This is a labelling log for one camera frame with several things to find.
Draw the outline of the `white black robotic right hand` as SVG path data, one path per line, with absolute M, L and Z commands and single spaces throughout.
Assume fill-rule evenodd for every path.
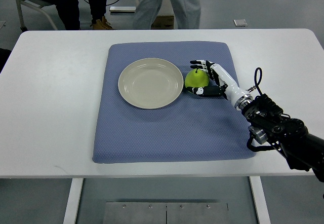
M 253 101 L 252 95 L 241 89 L 232 76 L 219 64 L 208 60 L 192 60 L 191 68 L 206 72 L 216 86 L 186 87 L 188 91 L 199 96 L 224 96 L 237 110 L 242 110 Z

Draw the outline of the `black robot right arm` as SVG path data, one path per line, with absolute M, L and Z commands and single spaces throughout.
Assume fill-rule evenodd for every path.
M 290 169 L 312 170 L 323 182 L 323 139 L 308 132 L 301 119 L 285 114 L 268 95 L 261 92 L 262 69 L 254 72 L 255 99 L 240 105 L 241 113 L 251 124 L 247 147 L 253 152 L 276 150 Z

